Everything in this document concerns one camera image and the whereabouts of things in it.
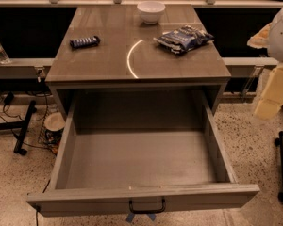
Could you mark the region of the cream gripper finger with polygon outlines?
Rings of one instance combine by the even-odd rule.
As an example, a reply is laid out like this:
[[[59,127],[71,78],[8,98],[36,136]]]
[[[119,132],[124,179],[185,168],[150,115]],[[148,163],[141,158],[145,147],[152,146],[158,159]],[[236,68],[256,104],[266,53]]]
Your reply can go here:
[[[254,115],[263,120],[274,117],[283,105],[283,63],[279,63],[269,74]]]
[[[269,45],[270,27],[270,24],[266,24],[257,34],[248,40],[247,45],[256,49],[267,48]]]

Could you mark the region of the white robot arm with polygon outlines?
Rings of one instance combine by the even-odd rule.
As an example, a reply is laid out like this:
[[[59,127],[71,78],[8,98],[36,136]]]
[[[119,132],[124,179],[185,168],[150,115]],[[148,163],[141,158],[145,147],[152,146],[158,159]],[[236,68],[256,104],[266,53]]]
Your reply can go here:
[[[254,112],[258,118],[269,120],[283,105],[283,8],[269,24],[249,39],[247,45],[257,49],[266,48],[269,57],[278,61],[270,72]]]

